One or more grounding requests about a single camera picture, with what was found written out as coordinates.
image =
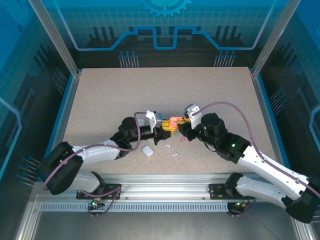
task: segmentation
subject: metal floor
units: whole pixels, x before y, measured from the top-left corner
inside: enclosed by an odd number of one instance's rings
[[[41,212],[33,240],[295,240],[293,221],[281,208],[257,203],[255,219],[224,212],[110,212],[99,219],[83,212]]]

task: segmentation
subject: blue edge trim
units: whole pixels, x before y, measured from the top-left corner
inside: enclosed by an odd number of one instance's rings
[[[282,139],[281,139],[281,136],[280,136],[280,132],[279,132],[279,129],[278,129],[278,126],[277,126],[277,123],[276,123],[276,119],[275,119],[274,113],[272,112],[272,108],[271,108],[271,105],[270,105],[270,102],[269,102],[267,91],[266,91],[266,88],[265,88],[265,85],[264,85],[264,82],[263,82],[263,80],[261,78],[260,73],[258,74],[257,78],[258,78],[258,81],[259,81],[259,84],[260,84],[260,87],[261,87],[261,91],[262,91],[262,94],[263,94],[263,100],[265,101],[266,108],[268,110],[268,113],[269,113],[269,116],[270,116],[270,119],[271,119],[271,124],[272,124],[273,130],[274,130],[274,133],[275,133],[275,137],[276,137],[276,140],[277,140],[278,145],[279,145],[280,153],[281,153],[282,159],[283,159],[283,164],[284,164],[284,166],[286,168],[290,169],[290,164],[289,164],[289,160],[288,160],[288,157],[287,157],[287,154],[286,154],[286,151],[285,151],[285,146],[284,146],[284,143],[282,142]]]
[[[58,115],[56,116],[55,123],[54,123],[53,129],[52,129],[52,133],[51,133],[51,136],[50,136],[50,140],[49,140],[49,143],[48,143],[48,147],[46,148],[44,157],[48,156],[48,154],[51,152],[51,149],[53,147],[54,140],[55,140],[55,137],[56,137],[56,134],[57,134],[58,127],[60,125],[62,113],[63,113],[65,105],[66,105],[67,97],[69,95],[69,91],[70,91],[70,87],[71,87],[71,83],[73,81],[73,78],[74,78],[74,76],[72,74],[70,74],[70,77],[69,77],[68,83],[67,83],[65,91],[64,91],[64,95],[63,95],[63,98],[62,98],[62,101],[61,101],[61,105],[60,105],[60,108],[59,108],[59,111],[58,111]]]

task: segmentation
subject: yellow object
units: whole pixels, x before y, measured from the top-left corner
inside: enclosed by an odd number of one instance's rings
[[[170,125],[170,120],[163,120],[161,127],[169,127]]]
[[[163,126],[162,128],[165,131],[171,132],[171,137],[175,134],[175,132],[177,130],[175,127],[168,127],[168,126]]]
[[[186,116],[184,116],[183,118],[184,118],[184,121],[185,121],[185,122],[191,123],[190,118],[186,118]]]

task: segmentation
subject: pink object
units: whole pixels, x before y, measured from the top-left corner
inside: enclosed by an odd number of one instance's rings
[[[176,122],[170,122],[169,128],[177,128],[178,124]]]
[[[182,120],[183,120],[183,118],[181,116],[172,116],[172,117],[170,117],[169,128],[177,128],[178,127],[177,122],[178,121],[182,121]]]
[[[172,116],[170,117],[170,122],[178,122],[178,121],[182,121],[183,118],[181,116]]]

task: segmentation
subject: small white piece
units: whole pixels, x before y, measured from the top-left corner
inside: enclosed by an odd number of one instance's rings
[[[149,145],[145,145],[143,148],[142,148],[142,152],[144,153],[144,155],[146,155],[147,157],[150,157],[152,156],[155,151],[149,146]]]
[[[146,124],[146,120],[143,118],[138,118],[137,120],[138,120],[139,127],[142,127]]]

